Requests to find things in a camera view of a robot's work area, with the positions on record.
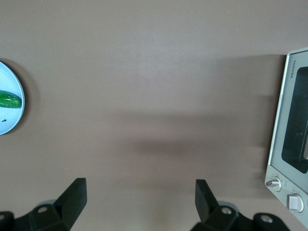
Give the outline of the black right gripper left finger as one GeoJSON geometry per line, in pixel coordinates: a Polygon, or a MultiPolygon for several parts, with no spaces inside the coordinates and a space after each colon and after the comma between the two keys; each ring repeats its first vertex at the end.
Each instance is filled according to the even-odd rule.
{"type": "Polygon", "coordinates": [[[44,202],[27,214],[15,218],[10,211],[1,211],[2,231],[69,231],[87,204],[85,178],[77,178],[56,199],[44,202]]]}

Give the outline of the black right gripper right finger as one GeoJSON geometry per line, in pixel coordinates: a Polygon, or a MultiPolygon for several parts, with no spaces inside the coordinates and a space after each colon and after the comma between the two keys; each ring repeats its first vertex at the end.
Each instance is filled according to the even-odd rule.
{"type": "Polygon", "coordinates": [[[196,180],[195,206],[200,222],[193,231],[287,231],[289,228],[277,216],[256,213],[245,217],[233,207],[220,205],[205,180],[196,180]]]}

